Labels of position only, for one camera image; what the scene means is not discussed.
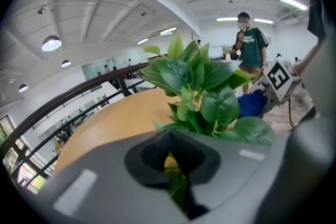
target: black railing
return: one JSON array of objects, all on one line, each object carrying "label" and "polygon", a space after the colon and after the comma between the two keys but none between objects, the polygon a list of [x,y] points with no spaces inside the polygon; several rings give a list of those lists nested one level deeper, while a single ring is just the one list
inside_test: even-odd
[{"label": "black railing", "polygon": [[[48,161],[43,167],[39,167],[33,162],[33,157],[35,157],[36,153],[44,146],[46,145],[51,139],[53,139],[55,136],[57,136],[59,133],[61,133],[64,129],[70,127],[74,124],[78,119],[83,118],[87,115],[88,112],[94,110],[100,105],[105,104],[108,102],[111,98],[117,96],[118,94],[123,93],[124,96],[131,95],[131,93],[128,91],[129,89],[133,89],[134,92],[137,92],[135,89],[136,86],[143,83],[144,81],[139,81],[137,83],[134,83],[133,85],[126,86],[124,75],[132,73],[134,71],[137,71],[143,67],[147,66],[147,63],[142,63],[135,66],[130,66],[118,70],[114,70],[112,72],[109,72],[107,74],[98,76],[96,78],[93,78],[89,81],[86,81],[80,85],[77,85],[76,87],[73,87],[69,91],[60,94],[59,96],[53,98],[43,106],[41,106],[38,110],[36,110],[33,114],[28,116],[25,120],[22,121],[22,123],[14,129],[12,134],[4,141],[4,143],[0,147],[0,158],[3,160],[3,158],[6,156],[7,152],[12,148],[16,154],[18,155],[16,166],[14,167],[13,171],[11,172],[12,180],[17,184],[17,177],[18,177],[18,171],[20,167],[26,163],[28,164],[35,172],[36,174],[29,180],[22,179],[18,184],[24,184],[25,187],[28,187],[29,184],[37,177],[42,176],[43,178],[48,178],[48,175],[46,174],[46,170],[57,160],[58,154],[54,156],[50,161]],[[65,102],[73,99],[74,97],[82,94],[83,92],[86,92],[100,84],[106,81],[111,81],[112,79],[117,79],[119,82],[119,91],[104,98],[103,100],[95,103],[94,105],[90,106],[83,112],[79,113],[77,116],[73,117],[71,120],[63,124],[61,127],[59,127],[57,130],[55,130],[51,135],[47,136],[43,141],[41,141],[35,148],[31,150],[31,152],[26,156],[25,152],[27,150],[27,147],[24,147],[24,150],[20,150],[19,147],[15,144],[15,142],[24,135],[31,127],[33,127],[36,123],[38,123],[42,118],[44,118],[48,113],[52,112],[53,110],[57,109],[59,106],[63,105]]]}]

